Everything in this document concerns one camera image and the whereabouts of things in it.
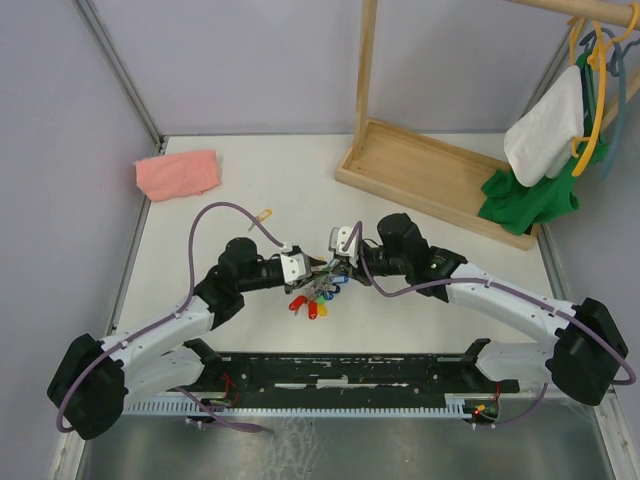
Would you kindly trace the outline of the metal key organizer with keys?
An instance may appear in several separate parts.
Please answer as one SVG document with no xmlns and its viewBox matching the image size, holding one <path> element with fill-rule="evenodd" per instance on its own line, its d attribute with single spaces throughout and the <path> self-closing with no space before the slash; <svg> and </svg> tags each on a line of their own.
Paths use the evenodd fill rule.
<svg viewBox="0 0 640 480">
<path fill-rule="evenodd" d="M 337 260 L 331 260 L 326 265 L 314 267 L 312 275 L 296 292 L 296 296 L 288 305 L 293 315 L 306 311 L 306 317 L 315 321 L 326 317 L 327 304 L 337 298 L 342 287 L 349 282 L 349 277 L 341 270 Z"/>
</svg>

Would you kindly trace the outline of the key with yellow tag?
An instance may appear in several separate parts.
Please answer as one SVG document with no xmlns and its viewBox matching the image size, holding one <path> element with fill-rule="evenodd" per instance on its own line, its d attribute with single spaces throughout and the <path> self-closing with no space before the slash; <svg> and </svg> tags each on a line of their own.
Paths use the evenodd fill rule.
<svg viewBox="0 0 640 480">
<path fill-rule="evenodd" d="M 269 208 L 264 209 L 263 211 L 256 214 L 255 220 L 251 223 L 247 232 L 251 232 L 257 225 L 260 225 L 262 222 L 267 220 L 272 214 L 273 214 L 273 211 Z"/>
</svg>

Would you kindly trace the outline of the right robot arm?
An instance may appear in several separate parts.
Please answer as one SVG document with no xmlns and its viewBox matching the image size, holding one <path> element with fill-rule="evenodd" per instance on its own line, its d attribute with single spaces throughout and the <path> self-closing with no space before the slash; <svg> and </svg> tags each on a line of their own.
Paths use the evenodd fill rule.
<svg viewBox="0 0 640 480">
<path fill-rule="evenodd" d="M 362 225 L 336 227 L 329 250 L 345 275 L 377 288 L 377 278 L 401 276 L 416 292 L 497 320 L 528 337 L 526 343 L 479 340 L 472 358 L 458 368 L 467 389 L 492 382 L 553 384 L 570 398 L 598 405 L 613 385 L 637 379 L 626 360 L 628 347 L 608 308 L 587 298 L 580 304 L 531 293 L 504 282 L 464 256 L 430 245 L 405 213 L 384 217 L 380 241 L 369 246 Z"/>
</svg>

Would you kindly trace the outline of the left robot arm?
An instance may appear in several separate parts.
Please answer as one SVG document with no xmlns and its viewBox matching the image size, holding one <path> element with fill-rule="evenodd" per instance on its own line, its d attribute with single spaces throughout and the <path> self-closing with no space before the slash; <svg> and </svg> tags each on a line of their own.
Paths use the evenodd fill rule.
<svg viewBox="0 0 640 480">
<path fill-rule="evenodd" d="M 325 264 L 299 246 L 264 258 L 249 238 L 229 241 L 174 312 L 120 335 L 83 334 L 71 342 L 47 388 L 58 409 L 57 429 L 94 439 L 125 408 L 148 397 L 193 384 L 212 389 L 221 366 L 200 336 L 235 316 L 245 305 L 244 293 L 276 287 L 291 292 Z"/>
</svg>

